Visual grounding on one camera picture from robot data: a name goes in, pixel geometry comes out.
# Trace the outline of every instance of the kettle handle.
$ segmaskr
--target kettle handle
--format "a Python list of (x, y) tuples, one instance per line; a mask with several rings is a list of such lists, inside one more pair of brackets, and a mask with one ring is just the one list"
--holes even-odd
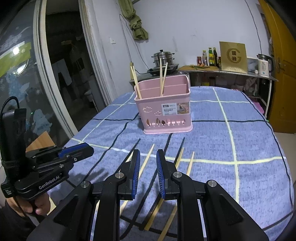
[(270, 73), (274, 70), (274, 61), (272, 59), (272, 57), (268, 56), (268, 59), (271, 60), (271, 70), (269, 71)]

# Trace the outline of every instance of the pink plastic container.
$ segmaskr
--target pink plastic container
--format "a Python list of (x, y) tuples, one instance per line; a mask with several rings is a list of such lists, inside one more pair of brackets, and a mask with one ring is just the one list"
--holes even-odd
[(160, 79), (139, 82), (142, 99), (135, 97), (145, 134), (187, 132), (192, 130), (190, 89), (186, 75), (167, 76), (163, 96)]

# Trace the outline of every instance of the yellow wooden door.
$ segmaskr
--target yellow wooden door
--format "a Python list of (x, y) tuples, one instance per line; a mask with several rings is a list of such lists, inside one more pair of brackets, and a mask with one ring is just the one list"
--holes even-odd
[(296, 41), (276, 11), (259, 0), (268, 23), (275, 57), (275, 83), (269, 121), (275, 132), (296, 133)]

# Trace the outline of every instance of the tiled floor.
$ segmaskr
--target tiled floor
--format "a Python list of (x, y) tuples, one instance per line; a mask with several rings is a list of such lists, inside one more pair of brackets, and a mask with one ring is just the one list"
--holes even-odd
[(296, 134), (275, 133), (285, 152), (290, 167), (293, 183), (296, 181)]

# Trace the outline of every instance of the basket label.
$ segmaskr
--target basket label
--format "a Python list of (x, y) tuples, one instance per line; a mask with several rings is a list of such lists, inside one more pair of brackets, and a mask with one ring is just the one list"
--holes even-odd
[(163, 115), (183, 115), (190, 113), (190, 103), (168, 103), (161, 104), (161, 109), (163, 111)]

